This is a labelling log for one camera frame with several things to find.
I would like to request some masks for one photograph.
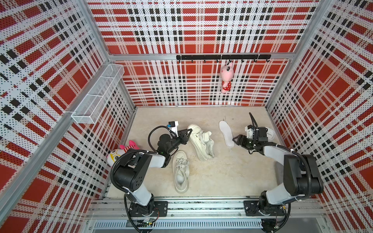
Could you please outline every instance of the hanging plush toy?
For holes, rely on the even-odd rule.
[[[231,80],[233,79],[233,63],[229,62],[220,71],[220,77],[222,78],[222,93],[225,94],[231,90]]]
[[[129,146],[125,147],[123,145],[120,145],[120,149],[115,149],[110,154],[107,155],[107,163],[112,166],[114,162],[125,152],[127,152],[129,149],[139,149],[139,147],[136,145],[136,143],[132,140],[128,142]]]

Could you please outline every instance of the black mounting plate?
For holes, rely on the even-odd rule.
[[[168,207],[168,202],[167,201],[155,201],[154,202],[154,207],[159,209],[159,216],[160,217],[166,217],[167,216],[167,207]],[[144,217],[141,213],[138,212],[136,204],[131,202],[130,209],[128,210],[129,215],[131,217]],[[158,211],[154,210],[149,217],[157,217],[158,216]]]
[[[255,211],[259,201],[244,201],[244,209],[246,216],[263,216],[259,211]],[[269,216],[285,216],[285,211],[283,210],[282,206],[272,206],[272,207],[267,207],[267,211],[271,212]]]

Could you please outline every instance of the white wire basket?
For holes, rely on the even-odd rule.
[[[124,69],[119,64],[106,65],[88,94],[72,114],[72,118],[81,124],[95,124],[104,110],[115,86],[118,84]]]

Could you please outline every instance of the white insole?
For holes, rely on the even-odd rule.
[[[219,122],[219,128],[220,128],[220,131],[223,133],[224,140],[225,140],[225,145],[228,148],[234,147],[233,135],[232,135],[232,131],[231,131],[231,128],[229,127],[228,123],[226,123],[223,120],[220,121]]]

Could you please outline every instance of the plaid wall panel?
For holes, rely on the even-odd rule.
[[[373,231],[373,2],[335,0],[269,110],[288,147],[317,158],[337,232]]]
[[[75,0],[0,1],[0,192],[103,63]],[[98,123],[73,124],[0,232],[79,232],[129,118],[116,89]]]
[[[293,52],[318,0],[88,0],[112,54]]]
[[[79,232],[91,200],[106,188],[106,156],[118,148],[130,114],[116,87],[95,125],[73,123],[0,232]]]
[[[287,60],[232,61],[232,88],[220,92],[221,61],[121,61],[124,83],[136,106],[242,105],[264,106]]]
[[[0,192],[103,63],[75,1],[0,3]]]

